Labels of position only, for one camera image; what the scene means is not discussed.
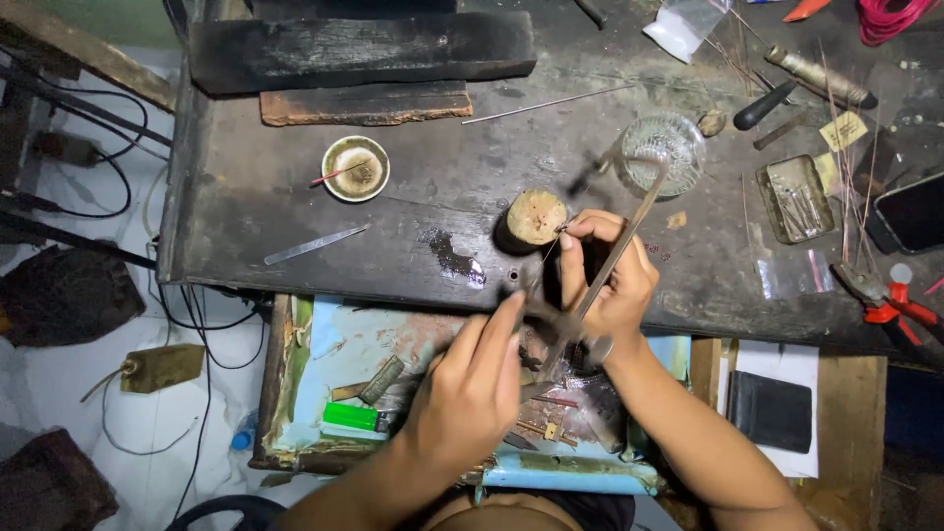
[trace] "plastic bottle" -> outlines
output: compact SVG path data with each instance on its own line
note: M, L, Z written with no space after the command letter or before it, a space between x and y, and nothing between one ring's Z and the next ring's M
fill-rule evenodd
M239 423L236 429L236 435L233 436L229 446L236 451L247 450L252 446L252 441L256 437L256 427L259 425L259 410L254 409Z
M717 23L731 8L732 0L666 0L655 15L655 22L643 28L666 52L678 60L692 62Z

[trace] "smartphone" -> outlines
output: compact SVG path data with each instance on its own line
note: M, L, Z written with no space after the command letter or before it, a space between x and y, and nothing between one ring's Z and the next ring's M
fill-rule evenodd
M872 208L901 251L944 247L944 173L892 190L876 198Z

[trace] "small pliers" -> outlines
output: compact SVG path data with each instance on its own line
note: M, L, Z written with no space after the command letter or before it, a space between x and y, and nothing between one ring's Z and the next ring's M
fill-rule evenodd
M944 346L944 320L933 310L908 299L908 286L885 285L873 274L855 270L849 263L833 264L838 279L866 306L865 321L881 324L892 344L904 354L937 368L944 368L944 356L925 347L903 317L927 330Z

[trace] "red wire coil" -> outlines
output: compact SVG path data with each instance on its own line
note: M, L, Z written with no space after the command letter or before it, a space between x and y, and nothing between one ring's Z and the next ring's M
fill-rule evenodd
M911 0L901 11L891 12L890 0L859 0L859 38L866 46L878 46L912 25L940 0Z

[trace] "liquid stain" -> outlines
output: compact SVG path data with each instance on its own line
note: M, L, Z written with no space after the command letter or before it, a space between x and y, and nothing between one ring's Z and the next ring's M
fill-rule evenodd
M442 268L442 275L448 279L462 275L468 279L466 285L473 289L485 287L485 272L479 262L471 256L457 254L452 248L452 234L441 229L428 229L419 234L417 241L430 246L436 260Z

